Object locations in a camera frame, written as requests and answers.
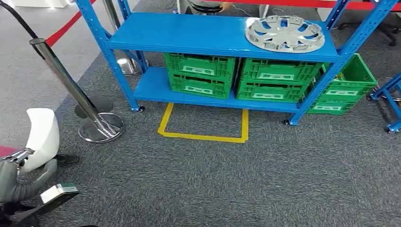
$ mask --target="red fabric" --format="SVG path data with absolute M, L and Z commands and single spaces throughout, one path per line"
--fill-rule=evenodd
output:
M 247 4 L 265 4 L 275 6 L 298 6 L 298 7 L 312 7 L 312 8 L 333 8 L 336 4 L 335 1 L 322 1 L 322 0 L 230 0 L 229 2 L 247 3 Z M 356 2 L 348 3 L 347 9 L 356 10 L 371 10 L 374 3 L 371 2 Z M 397 3 L 392 11 L 401 11 L 401 3 Z
M 9 154 L 12 154 L 16 150 L 17 149 L 15 149 L 15 148 L 9 148 L 9 147 L 0 146 L 0 157 L 4 157 L 4 156 L 7 156 Z
M 47 44 L 53 46 L 78 21 L 78 19 L 81 18 L 81 16 L 81 12 L 76 13 L 60 30 L 46 39 Z

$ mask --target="person's hand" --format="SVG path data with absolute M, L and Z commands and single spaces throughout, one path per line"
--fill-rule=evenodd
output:
M 222 10 L 220 10 L 220 12 L 223 12 L 225 10 L 230 9 L 232 3 L 231 2 L 223 2 L 220 7 L 222 8 Z

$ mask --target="gray floor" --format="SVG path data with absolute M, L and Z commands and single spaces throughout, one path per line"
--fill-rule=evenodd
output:
M 135 10 L 169 11 L 167 3 L 140 1 Z M 312 9 L 284 11 L 317 19 Z M 341 20 L 348 19 L 357 17 L 347 12 Z M 335 30 L 333 37 L 340 44 L 351 33 Z M 360 53 L 379 78 L 400 71 L 400 50 L 374 33 Z M 163 64 L 157 54 L 148 59 Z M 133 85 L 137 80 L 130 78 Z M 81 162 L 60 168 L 49 185 L 76 183 L 81 194 L 42 216 L 44 226 L 401 225 L 401 138 L 383 132 L 375 103 L 362 100 L 344 116 L 308 115 L 298 127 L 280 123 L 288 114 L 250 111 L 249 141 L 234 144 L 157 134 L 166 104 L 141 102 L 146 111 L 129 111 L 102 56 L 80 84 L 90 95 L 110 97 L 127 130 L 111 143 L 84 143 L 76 133 L 81 120 L 74 101 L 62 102 L 60 153 L 79 155 Z M 167 130 L 238 136 L 240 114 L 175 105 Z
M 130 0 L 133 7 L 138 0 Z M 102 1 L 94 3 L 100 21 L 112 32 Z M 47 38 L 78 11 L 75 4 L 63 9 L 15 7 L 39 37 Z M 0 145 L 23 147 L 30 123 L 26 110 L 47 107 L 56 110 L 67 92 L 28 44 L 31 37 L 3 7 L 0 7 Z M 54 46 L 54 52 L 78 80 L 100 50 L 81 18 Z

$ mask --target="metal pole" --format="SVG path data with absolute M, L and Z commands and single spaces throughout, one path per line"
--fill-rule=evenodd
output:
M 103 0 L 103 4 L 105 5 L 107 15 L 109 16 L 109 19 L 113 25 L 114 31 L 117 31 L 121 24 L 120 20 L 118 19 L 117 12 L 115 11 L 113 1 Z
M 113 1 L 103 0 L 103 4 L 105 5 L 107 15 L 109 16 L 110 22 L 112 23 L 113 30 L 117 31 L 121 24 L 120 20 L 118 19 L 117 12 L 115 11 Z M 136 61 L 134 61 L 122 51 L 115 50 L 115 52 L 118 59 L 117 63 L 120 65 L 124 75 L 136 76 L 141 74 L 140 67 Z
M 124 127 L 121 117 L 113 113 L 97 112 L 96 107 L 67 72 L 45 39 L 32 39 L 29 44 L 42 54 L 49 68 L 88 116 L 78 131 L 79 135 L 86 141 L 95 143 L 108 142 L 120 136 Z

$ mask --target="wheel cover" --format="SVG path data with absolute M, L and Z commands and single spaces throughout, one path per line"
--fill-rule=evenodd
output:
M 253 45 L 275 52 L 305 53 L 324 45 L 322 28 L 295 16 L 256 19 L 245 30 L 245 36 Z

